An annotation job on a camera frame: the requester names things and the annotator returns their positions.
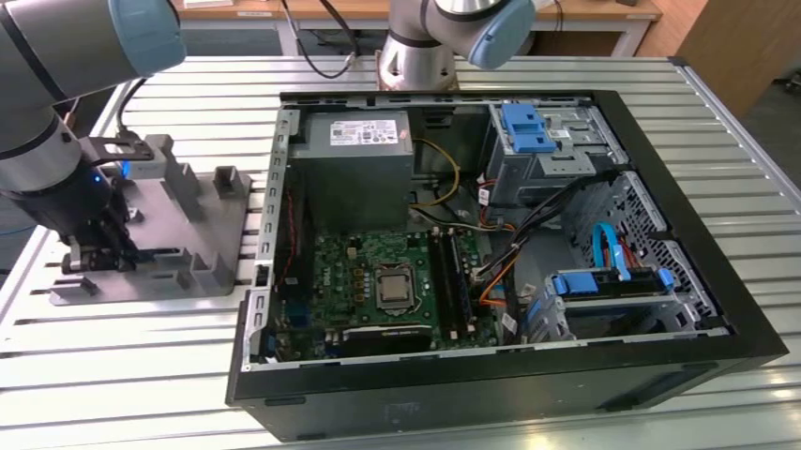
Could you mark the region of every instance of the black computer chassis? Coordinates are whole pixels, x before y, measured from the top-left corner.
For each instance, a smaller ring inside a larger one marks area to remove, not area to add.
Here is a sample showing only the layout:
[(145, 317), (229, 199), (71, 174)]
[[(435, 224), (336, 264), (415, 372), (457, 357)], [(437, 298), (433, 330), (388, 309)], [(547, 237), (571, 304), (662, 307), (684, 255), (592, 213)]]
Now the black computer chassis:
[[(407, 98), (431, 93), (297, 93), (281, 100)], [(242, 407), (282, 442), (397, 430), (508, 423), (567, 414), (648, 408), (724, 373), (787, 353), (731, 264), (612, 91), (441, 93), (483, 98), (588, 97), (629, 156), (670, 230), (718, 306), (730, 335), (691, 340), (603, 343), (492, 355), (240, 371), (248, 302), (238, 308), (225, 401)], [(344, 111), (330, 105), (325, 111)]]

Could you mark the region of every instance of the aluminum slotted table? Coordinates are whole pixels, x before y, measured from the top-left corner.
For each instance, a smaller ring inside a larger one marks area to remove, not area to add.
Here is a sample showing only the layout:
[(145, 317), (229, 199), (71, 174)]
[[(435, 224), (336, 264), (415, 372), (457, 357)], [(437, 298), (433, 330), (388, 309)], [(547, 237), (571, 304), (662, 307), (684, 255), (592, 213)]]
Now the aluminum slotted table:
[[(317, 58), (324, 70), (341, 58)], [(499, 70), (459, 62), (461, 89), (616, 90), (790, 354), (635, 413), (294, 444), (292, 448), (710, 448), (801, 441), (801, 195), (687, 67), (663, 59), (525, 58)], [(140, 134), (168, 133), (196, 173), (234, 165), (262, 200), (281, 91), (372, 90), (373, 60), (329, 82), (297, 58), (190, 58), (129, 103)], [(94, 135), (113, 132), (111, 98)], [(246, 230), (258, 224), (248, 215)], [(35, 229), (0, 292), (0, 447), (228, 449), (274, 444), (224, 402), (236, 307), (254, 236), (242, 236), (226, 297), (54, 307), (65, 251)]]

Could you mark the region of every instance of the green circuit board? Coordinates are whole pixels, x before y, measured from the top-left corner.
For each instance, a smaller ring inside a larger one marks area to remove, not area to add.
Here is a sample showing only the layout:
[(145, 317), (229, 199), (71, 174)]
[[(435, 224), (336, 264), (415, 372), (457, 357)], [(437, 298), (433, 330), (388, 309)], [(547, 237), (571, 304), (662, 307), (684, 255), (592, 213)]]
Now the green circuit board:
[[(455, 241), (463, 269), (469, 270), (479, 262), (472, 232), (459, 232)], [(286, 333), (292, 359), (333, 357), (326, 354), (322, 342), (326, 331), (389, 323), (429, 326), (431, 350), (495, 345), (492, 317), (476, 320), (468, 337), (443, 339), (440, 336), (424, 232), (318, 234), (313, 250), (312, 298), (305, 305), (285, 306), (289, 316), (308, 317), (300, 326), (290, 326)], [(409, 273), (413, 301), (404, 309), (378, 307), (377, 278), (387, 270)]]

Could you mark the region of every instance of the blue cable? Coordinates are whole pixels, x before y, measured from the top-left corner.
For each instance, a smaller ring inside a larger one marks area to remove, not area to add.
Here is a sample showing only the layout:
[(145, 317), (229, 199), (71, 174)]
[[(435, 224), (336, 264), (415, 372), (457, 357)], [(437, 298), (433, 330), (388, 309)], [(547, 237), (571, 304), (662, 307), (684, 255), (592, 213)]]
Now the blue cable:
[(35, 228), (35, 225), (30, 225), (29, 227), (19, 228), (18, 230), (10, 230), (9, 232), (0, 232), (0, 237), (9, 236), (9, 235), (17, 234), (17, 233), (22, 233), (27, 230), (31, 230), (33, 228)]
[(608, 222), (596, 222), (591, 228), (591, 258), (595, 267), (603, 267), (603, 249), (600, 247), (600, 241), (604, 235), (607, 247), (609, 248), (611, 267), (620, 273), (620, 279), (628, 281), (631, 279), (631, 273), (625, 267), (623, 247), (616, 243), (616, 233)]

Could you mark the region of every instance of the wooden desk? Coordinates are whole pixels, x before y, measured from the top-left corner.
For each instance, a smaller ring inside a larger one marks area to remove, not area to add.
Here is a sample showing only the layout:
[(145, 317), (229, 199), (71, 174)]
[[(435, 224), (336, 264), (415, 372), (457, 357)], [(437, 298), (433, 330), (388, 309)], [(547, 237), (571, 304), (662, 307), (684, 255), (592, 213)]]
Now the wooden desk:
[[(352, 29), (385, 30), (389, 0), (329, 0)], [(184, 19), (184, 28), (192, 29), (273, 29), (278, 33), (285, 56), (297, 55), (284, 10), (277, 0), (260, 2), (237, 0), (232, 7), (184, 9), (181, 0), (172, 0)], [(337, 29), (338, 25), (317, 0), (288, 0), (290, 14), (300, 29)], [(611, 56), (632, 56), (662, 12), (651, 0), (639, 0), (625, 7), (613, 0), (561, 0), (564, 31), (608, 31), (620, 33)], [(555, 27), (555, 5), (536, 11), (532, 31), (549, 31)]]

